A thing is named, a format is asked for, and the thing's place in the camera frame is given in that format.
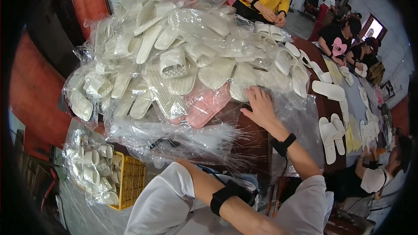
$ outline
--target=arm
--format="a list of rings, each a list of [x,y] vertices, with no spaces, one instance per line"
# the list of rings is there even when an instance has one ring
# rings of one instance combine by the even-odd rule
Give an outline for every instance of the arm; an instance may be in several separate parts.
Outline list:
[[[289,136],[289,132],[276,118],[269,96],[256,86],[250,86],[245,92],[253,111],[250,112],[242,108],[241,112],[260,127],[266,129],[278,141],[284,141]],[[302,180],[314,175],[321,175],[319,167],[298,142],[295,141],[288,147],[288,155]]]
[[[322,49],[322,51],[327,55],[330,56],[332,54],[331,50],[328,48],[327,46],[327,42],[325,41],[325,39],[323,37],[320,37],[318,40],[318,44],[320,46],[320,48]],[[332,56],[332,61],[336,62],[337,64],[344,66],[344,62],[339,59],[336,58],[334,55]]]
[[[209,206],[212,194],[222,189],[224,185],[186,160],[177,162],[189,171],[196,198]],[[269,217],[255,211],[236,196],[227,199],[222,204],[219,215],[243,234],[289,234],[272,222]]]

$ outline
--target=slipper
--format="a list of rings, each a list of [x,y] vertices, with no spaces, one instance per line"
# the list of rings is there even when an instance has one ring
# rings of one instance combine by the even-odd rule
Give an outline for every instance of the slipper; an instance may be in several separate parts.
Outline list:
[[[185,113],[185,102],[182,96],[173,95],[169,92],[169,80],[160,75],[159,64],[148,64],[146,67],[147,83],[152,96],[155,98],[163,115],[168,119],[175,119]]]
[[[289,52],[289,50],[285,48],[278,50],[275,58],[275,64],[285,76],[289,74],[290,66],[297,63],[298,60]]]
[[[338,102],[341,102],[345,98],[345,92],[342,87],[328,84],[326,82],[313,81],[312,90],[318,94],[328,97],[328,99]]]
[[[88,121],[93,113],[93,105],[79,91],[75,90],[70,94],[70,108],[76,116],[84,121]]]
[[[197,73],[199,80],[211,89],[221,88],[225,82],[231,77],[236,61],[220,57],[213,63],[201,67]]]
[[[118,57],[127,57],[135,54],[141,47],[141,44],[141,37],[121,37],[116,41],[115,50],[113,53],[118,55]]]
[[[302,61],[302,63],[303,63],[304,65],[306,65],[307,67],[312,68],[312,65],[311,65],[311,60],[309,59],[309,57],[308,57],[308,55],[305,53],[305,51],[303,51],[303,50],[299,50],[299,51],[300,51],[300,56],[298,57],[298,59],[299,59],[299,60],[301,60],[301,61]]]
[[[107,79],[105,75],[95,72],[89,72],[84,77],[84,89],[86,93],[95,98],[102,98],[107,96],[113,89],[113,84]]]
[[[186,122],[195,129],[205,126],[219,111],[231,100],[229,83],[225,83],[216,91],[198,84],[186,96],[187,115]]]
[[[282,29],[275,25],[269,25],[270,27],[270,37],[273,38],[275,41],[282,41]]]
[[[129,69],[126,72],[119,72],[116,76],[115,84],[113,85],[113,90],[111,97],[113,99],[121,98],[123,93],[126,91],[126,88],[128,88],[129,82],[132,78],[131,71],[136,71],[136,68],[138,65],[134,65],[131,69]]]
[[[323,72],[315,61],[311,61],[312,70],[316,73],[321,82],[332,84],[330,72]]]
[[[358,86],[359,91],[360,91],[360,97],[362,98],[362,101],[364,103],[364,105],[366,106],[366,108],[369,108],[369,99],[367,98],[367,92],[366,89],[364,89],[363,87]]]
[[[143,64],[148,59],[148,56],[153,49],[154,43],[157,40],[158,35],[160,34],[163,27],[164,22],[160,22],[145,32],[141,48],[139,49],[138,55],[136,57],[137,64]]]
[[[293,91],[295,91],[298,96],[307,98],[306,82],[309,80],[309,76],[303,62],[298,60],[298,63],[292,66],[291,74]]]
[[[337,159],[335,152],[334,139],[338,135],[338,131],[328,119],[321,117],[319,119],[319,133],[321,134],[322,143],[324,144],[325,159],[328,165],[331,165]]]
[[[270,36],[270,26],[263,22],[256,21],[254,23],[254,29],[257,34],[261,34],[263,37]]]
[[[229,89],[231,97],[240,102],[248,102],[248,96],[244,89],[257,84],[254,69],[251,65],[238,63],[232,76],[231,87]]]
[[[129,116],[140,120],[148,112],[153,103],[153,97],[151,96],[151,90],[149,90],[148,83],[145,79],[140,78],[138,82],[135,82],[135,90],[138,91],[138,96],[135,98]]]
[[[193,90],[194,82],[196,81],[196,75],[198,68],[194,65],[187,64],[188,73],[185,76],[172,78],[169,84],[169,92],[174,95],[186,95]]]
[[[294,44],[292,44],[292,43],[286,43],[285,44],[285,47],[287,49],[289,49],[290,54],[292,54],[294,57],[299,57],[300,56],[300,51],[299,51],[299,49],[297,49],[297,47],[295,47]]]
[[[349,113],[348,113],[348,102],[347,98],[344,98],[340,103],[342,118],[344,120],[344,123],[348,124],[350,121]]]
[[[345,134],[344,125],[342,124],[339,116],[336,113],[333,113],[331,115],[331,123],[334,125],[334,127],[338,131],[338,135],[334,139],[335,140],[335,145],[337,146],[338,154],[339,155],[344,155],[345,154],[345,147],[344,147],[344,142],[342,140],[342,137]]]
[[[179,36],[178,32],[172,29],[170,26],[166,26],[154,47],[158,50],[166,50],[169,48]]]
[[[185,76],[187,66],[183,48],[174,48],[160,55],[160,75],[163,78]]]

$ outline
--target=black t-shirt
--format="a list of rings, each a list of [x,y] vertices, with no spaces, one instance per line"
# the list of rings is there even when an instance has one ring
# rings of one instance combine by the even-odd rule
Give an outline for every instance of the black t-shirt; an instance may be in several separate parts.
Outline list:
[[[332,23],[321,29],[318,34],[325,40],[334,56],[345,55],[350,50],[352,39],[344,38],[340,25]]]

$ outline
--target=black cloth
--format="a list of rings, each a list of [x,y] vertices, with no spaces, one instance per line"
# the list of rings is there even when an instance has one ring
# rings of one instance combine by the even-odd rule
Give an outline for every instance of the black cloth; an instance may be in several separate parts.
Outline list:
[[[334,193],[334,201],[344,202],[346,198],[358,197],[365,198],[373,195],[375,192],[368,193],[361,187],[362,179],[356,174],[355,162],[348,168],[336,171],[325,178],[327,191]],[[384,173],[384,182],[386,183],[386,173]]]
[[[334,56],[337,57],[348,53],[352,39],[344,38],[340,25],[332,23],[321,29],[318,34],[325,40]]]
[[[237,9],[237,13],[236,13],[237,15],[240,15],[250,20],[251,22],[260,21],[266,24],[274,25],[273,22],[267,21],[267,19],[265,19],[263,15],[260,14],[258,11],[255,11],[249,8],[248,6],[244,5],[244,3],[239,0],[233,3],[233,7]]]

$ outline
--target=floor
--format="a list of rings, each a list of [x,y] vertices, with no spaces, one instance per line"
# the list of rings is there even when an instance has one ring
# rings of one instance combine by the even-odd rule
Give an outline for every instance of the floor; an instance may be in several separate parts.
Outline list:
[[[312,19],[310,19],[307,15],[303,17],[298,11],[295,11],[294,13],[288,13],[286,17],[286,24],[283,29],[291,35],[308,39],[313,28],[314,22]]]

